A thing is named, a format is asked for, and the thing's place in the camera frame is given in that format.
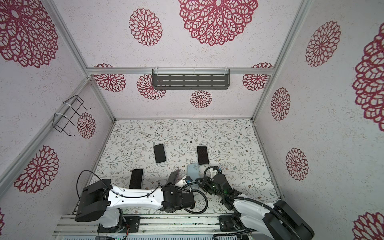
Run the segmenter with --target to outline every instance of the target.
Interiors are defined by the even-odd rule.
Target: large red flower pattern
[[[283,120],[289,111],[291,100],[285,88],[279,88],[273,94],[271,100],[271,113],[276,121]]]
[[[49,65],[58,35],[39,0],[0,1],[0,52],[23,67]]]
[[[253,66],[253,68],[272,68],[270,63],[259,63]],[[268,80],[267,74],[246,74],[243,76],[243,85],[246,89],[251,91],[257,91],[263,89],[265,83]]]
[[[95,133],[96,124],[95,119],[89,113],[80,115],[77,121],[77,130],[83,138],[90,138]]]
[[[4,223],[4,214],[1,213],[1,208],[0,208],[0,236],[1,236],[1,230],[3,230],[3,226],[5,225]]]
[[[179,0],[184,28],[200,43],[223,45],[233,41],[252,21],[257,0]]]
[[[364,48],[364,56],[356,65],[355,103],[364,110],[364,118],[378,123],[384,131],[384,23],[379,34]]]
[[[330,21],[319,27],[308,43],[305,57],[308,65],[317,67],[332,57],[340,41],[340,26]]]
[[[296,180],[303,180],[308,174],[308,161],[304,153],[297,148],[292,148],[285,160],[289,174]]]
[[[57,153],[49,146],[43,146],[13,185],[21,192],[37,193],[55,179],[58,168]]]
[[[205,108],[212,102],[212,95],[203,90],[198,90],[191,95],[191,103],[197,108]]]
[[[157,90],[153,88],[151,74],[140,76],[137,80],[136,87],[141,95],[152,100],[162,98],[167,92],[166,90]]]
[[[359,215],[356,221],[353,221],[354,240],[383,240],[384,239],[384,216],[376,212],[371,214],[366,212]]]
[[[129,19],[129,29],[133,37],[144,46],[157,44],[163,34],[159,19],[153,12],[144,8],[132,13]]]
[[[109,64],[98,64],[96,68],[114,68]],[[98,85],[110,92],[120,92],[125,88],[125,78],[123,74],[94,74]]]

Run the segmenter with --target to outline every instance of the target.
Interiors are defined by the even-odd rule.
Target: floral table surface
[[[153,145],[164,144],[167,161],[155,163]],[[143,168],[142,189],[165,184],[171,172],[179,169],[179,178],[187,165],[197,163],[196,147],[208,148],[209,166],[219,166],[235,188],[258,200],[273,202],[277,193],[272,184],[249,119],[231,120],[121,120],[116,121],[107,146],[97,165],[99,177],[112,184],[128,187],[132,169]],[[200,166],[200,175],[207,166]],[[229,212],[217,196],[208,197],[205,213]],[[204,199],[195,194],[194,211],[204,208]],[[159,210],[126,208],[124,214],[158,214]],[[187,214],[181,210],[176,213]]]

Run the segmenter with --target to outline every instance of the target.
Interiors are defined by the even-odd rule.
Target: small red flower pattern
[[[308,174],[308,161],[304,153],[297,148],[292,148],[285,160],[289,174],[296,180],[303,180]]]
[[[132,13],[129,19],[129,29],[133,37],[144,46],[157,44],[163,34],[159,19],[153,12],[144,8]]]
[[[353,221],[354,240],[383,240],[384,239],[384,216],[376,212],[371,214],[366,212],[359,215],[356,221]]]
[[[96,68],[114,68],[109,64],[98,64]],[[120,92],[125,88],[125,78],[123,74],[94,74],[93,77],[97,84],[110,92]]]
[[[179,0],[180,17],[191,37],[201,44],[223,45],[233,41],[252,21],[257,0]]]
[[[205,108],[212,102],[212,95],[203,90],[198,90],[191,95],[191,103],[194,107]]]
[[[166,90],[157,90],[153,88],[151,74],[140,76],[137,80],[136,87],[141,95],[152,100],[162,98],[167,92]]]
[[[364,110],[364,118],[371,119],[384,131],[384,23],[373,41],[364,48],[364,56],[356,65],[355,103]]]
[[[291,104],[290,96],[287,89],[279,88],[273,94],[271,101],[271,113],[276,121],[283,120],[289,111]]]
[[[330,21],[319,27],[308,43],[305,57],[308,65],[317,67],[327,62],[340,41],[340,26]]]
[[[3,230],[3,226],[4,225],[5,225],[5,223],[4,223],[4,214],[2,214],[1,208],[0,208],[0,236],[1,236],[1,230]]]
[[[96,124],[95,119],[89,113],[80,115],[77,121],[77,130],[83,138],[90,138],[95,133]]]
[[[253,66],[253,68],[272,68],[270,63],[259,63]],[[246,74],[243,76],[243,85],[246,89],[251,91],[257,91],[263,89],[265,83],[268,80],[267,74]]]
[[[58,35],[39,0],[0,1],[0,52],[23,67],[49,65],[56,58]]]
[[[43,146],[13,185],[21,192],[37,193],[55,179],[58,168],[57,153],[49,146]]]

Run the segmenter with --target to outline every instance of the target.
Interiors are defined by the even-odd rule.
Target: phone screen
[[[199,165],[209,164],[207,146],[197,146],[197,159]]]
[[[143,180],[144,169],[133,169],[131,175],[131,181],[129,182],[129,188],[141,189],[141,183]]]
[[[153,151],[155,152],[156,163],[165,162],[167,160],[163,144],[153,146]]]

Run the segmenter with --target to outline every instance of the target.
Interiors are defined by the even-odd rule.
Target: black wire rack
[[[78,106],[77,109],[74,109],[74,108],[72,107],[72,105],[73,105],[76,101],[78,101],[78,102],[80,103],[80,105]],[[68,125],[68,123],[71,123],[73,126],[77,127],[77,125],[75,125],[75,124],[72,122],[72,118],[73,118],[73,116],[76,115],[76,114],[80,117],[80,114],[79,114],[77,111],[80,109],[81,106],[82,106],[84,109],[86,109],[86,110],[91,109],[91,108],[86,108],[86,107],[83,105],[83,103],[84,103],[84,100],[82,100],[82,98],[81,98],[79,95],[74,95],[73,97],[71,97],[71,98],[65,100],[65,101],[63,102],[63,104],[68,105],[69,108],[68,108],[63,114],[62,114],[62,113],[55,113],[55,114],[53,115],[53,121],[52,121],[52,126],[53,126],[53,128],[55,128],[55,129],[56,129],[57,131],[59,131],[59,132],[65,132],[68,136],[74,137],[74,135],[70,135],[70,134],[67,133],[64,129],[65,129],[65,127]],[[68,118],[68,117],[65,115],[65,113],[66,113],[69,109],[72,109],[72,110],[74,111],[74,113],[72,114],[72,116],[71,116],[70,118]],[[62,117],[66,118],[66,119],[68,120],[64,127],[60,127],[60,126],[58,125],[58,123],[59,123],[59,121],[60,121],[60,119],[61,119]]]

